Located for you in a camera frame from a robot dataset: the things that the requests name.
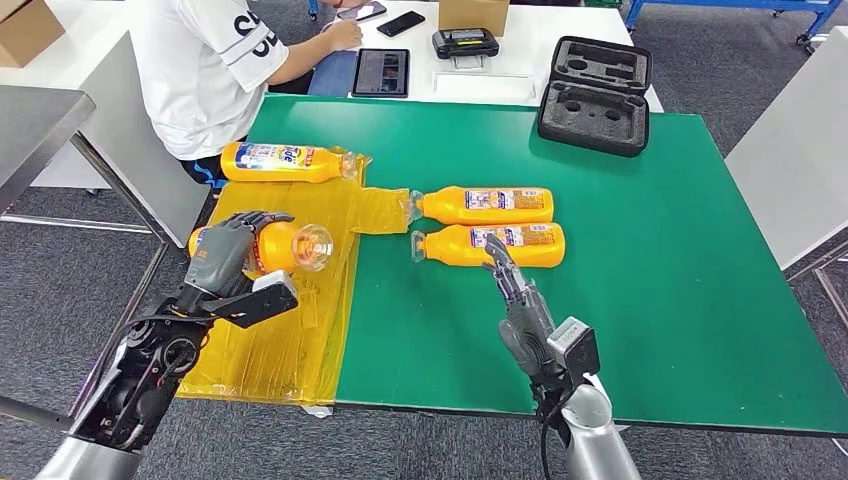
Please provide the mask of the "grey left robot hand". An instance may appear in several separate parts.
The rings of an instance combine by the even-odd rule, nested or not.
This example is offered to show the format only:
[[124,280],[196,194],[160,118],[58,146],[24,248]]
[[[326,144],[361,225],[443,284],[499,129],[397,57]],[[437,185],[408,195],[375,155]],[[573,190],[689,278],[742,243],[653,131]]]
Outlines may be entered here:
[[261,231],[293,220],[286,212],[251,210],[196,229],[188,243],[191,259],[184,285],[217,298],[231,296],[245,277],[242,269]]

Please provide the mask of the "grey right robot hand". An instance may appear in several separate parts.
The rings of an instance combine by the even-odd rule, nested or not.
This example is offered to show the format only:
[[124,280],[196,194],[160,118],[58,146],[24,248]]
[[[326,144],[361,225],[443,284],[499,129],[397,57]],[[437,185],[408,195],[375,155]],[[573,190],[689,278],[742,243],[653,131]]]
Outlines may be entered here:
[[559,372],[546,340],[554,331],[547,304],[532,280],[527,280],[503,242],[492,233],[485,236],[485,252],[491,263],[484,263],[494,278],[506,304],[506,318],[498,324],[498,333],[519,368],[533,383],[544,383]]

